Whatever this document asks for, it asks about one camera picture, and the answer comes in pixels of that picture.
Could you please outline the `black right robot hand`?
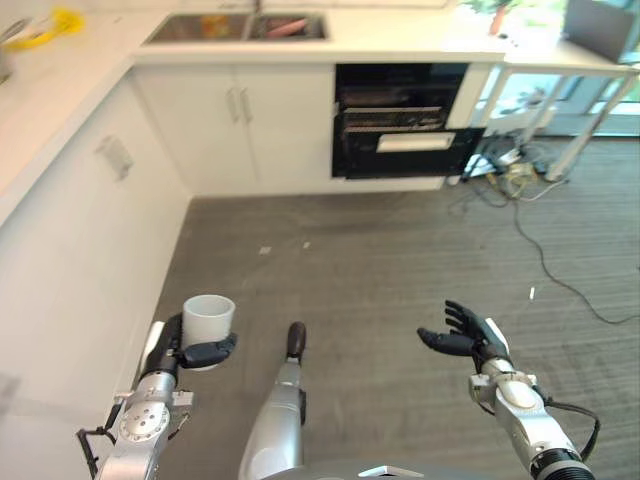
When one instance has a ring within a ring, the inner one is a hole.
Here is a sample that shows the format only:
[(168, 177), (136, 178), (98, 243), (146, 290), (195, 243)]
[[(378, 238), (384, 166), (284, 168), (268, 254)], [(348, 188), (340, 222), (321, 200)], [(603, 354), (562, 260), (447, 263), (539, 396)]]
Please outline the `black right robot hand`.
[(438, 333), (419, 327), (416, 333), (429, 349), (450, 356), (470, 357), (477, 374), (491, 360), (511, 362), (508, 346), (497, 334), (497, 328), (469, 308), (445, 301), (445, 324), (448, 333)]

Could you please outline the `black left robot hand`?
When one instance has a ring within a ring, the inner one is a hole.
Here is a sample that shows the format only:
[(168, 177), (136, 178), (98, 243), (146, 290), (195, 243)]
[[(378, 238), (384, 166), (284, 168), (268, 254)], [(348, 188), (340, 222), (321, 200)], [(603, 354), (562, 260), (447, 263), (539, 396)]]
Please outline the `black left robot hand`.
[(183, 346), (181, 314), (175, 314), (167, 321), (155, 321), (141, 355), (139, 378), (168, 373), (177, 379), (180, 369), (215, 367), (231, 356), (237, 342), (238, 336), (231, 332), (222, 340)]

